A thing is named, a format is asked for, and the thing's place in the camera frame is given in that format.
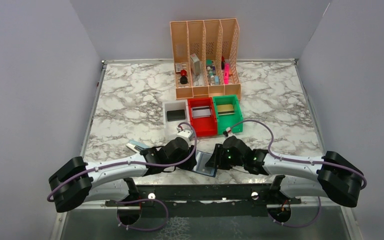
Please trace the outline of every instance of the green plastic tray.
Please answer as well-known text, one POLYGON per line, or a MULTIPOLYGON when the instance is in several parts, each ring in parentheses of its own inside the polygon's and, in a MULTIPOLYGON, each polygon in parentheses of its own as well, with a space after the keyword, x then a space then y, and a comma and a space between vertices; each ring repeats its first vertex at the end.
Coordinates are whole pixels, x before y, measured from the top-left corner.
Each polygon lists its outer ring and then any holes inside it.
MULTIPOLYGON (((236 95, 226 95, 226 96, 213 96, 212 102, 214 103, 215 116, 217 118, 217 134, 221 135, 226 130, 226 128, 244 120, 242 116, 241 107, 239 106, 238 97, 236 95), (217 106, 232 104, 233 105, 233 114, 229 115, 219 115, 217 106)), ((243 130, 243 124, 239 124, 232 129, 233 133, 240 133, 243 130)))

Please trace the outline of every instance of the marble surface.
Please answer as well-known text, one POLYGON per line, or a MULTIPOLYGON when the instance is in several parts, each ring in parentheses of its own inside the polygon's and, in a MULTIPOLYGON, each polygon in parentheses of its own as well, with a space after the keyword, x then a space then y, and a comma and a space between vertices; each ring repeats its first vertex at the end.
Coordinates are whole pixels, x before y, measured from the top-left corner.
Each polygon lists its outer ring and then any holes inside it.
MULTIPOLYGON (((238 62, 242 86, 240 108, 244 119, 266 123, 273 131, 272 150, 297 156, 322 154, 295 66, 278 62, 238 62)), ((117 63, 106 68, 93 117, 84 159, 105 162, 133 154, 126 147, 132 139, 148 146, 167 143, 162 102, 176 100, 172 62, 117 63)), ((245 123, 238 134, 251 148, 266 149, 269 132, 256 123, 245 123)), ((198 139, 197 148, 212 153, 223 136, 198 139)), ((270 183, 273 176, 218 170, 216 177, 177 169, 135 179, 137 184, 270 183)))

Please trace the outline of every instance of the pink marker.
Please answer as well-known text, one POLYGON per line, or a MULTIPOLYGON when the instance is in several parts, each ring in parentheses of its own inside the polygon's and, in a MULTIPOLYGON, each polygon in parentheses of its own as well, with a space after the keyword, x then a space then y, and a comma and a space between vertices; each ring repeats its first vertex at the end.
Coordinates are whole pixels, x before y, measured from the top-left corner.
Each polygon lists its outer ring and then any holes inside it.
POLYGON ((224 85, 229 84, 229 69, 230 69, 230 64, 225 63, 224 64, 224 85))

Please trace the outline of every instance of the grey wall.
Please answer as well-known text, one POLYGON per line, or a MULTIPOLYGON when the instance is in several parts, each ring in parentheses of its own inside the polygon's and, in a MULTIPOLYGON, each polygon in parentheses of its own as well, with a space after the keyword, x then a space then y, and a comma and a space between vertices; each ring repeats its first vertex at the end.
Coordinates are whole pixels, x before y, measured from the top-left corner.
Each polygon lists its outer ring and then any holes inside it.
POLYGON ((71 0, 105 60, 173 58, 170 21, 237 18, 238 58, 299 58, 330 0, 71 0))
POLYGON ((80 152, 101 62, 68 0, 0 0, 0 239, 48 239, 48 177, 80 152))
POLYGON ((333 0, 298 62, 326 148, 368 179, 355 209, 384 239, 384 0, 333 0))

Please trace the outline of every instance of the glass pane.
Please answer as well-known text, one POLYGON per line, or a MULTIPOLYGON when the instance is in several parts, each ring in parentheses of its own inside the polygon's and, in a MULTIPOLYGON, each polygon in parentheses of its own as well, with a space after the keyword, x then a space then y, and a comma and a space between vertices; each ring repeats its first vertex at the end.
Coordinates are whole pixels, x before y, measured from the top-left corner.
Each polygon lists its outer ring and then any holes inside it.
MULTIPOLYGON (((288 223, 303 224, 313 219, 317 207, 294 207, 288 223)), ((136 227, 152 228, 162 218, 141 218, 136 227)), ((173 217, 165 228, 140 232, 118 227, 115 209, 75 209, 68 213, 63 240, 349 240, 350 236, 339 206, 324 206, 319 220, 305 228, 288 228, 271 222, 268 217, 173 217)))

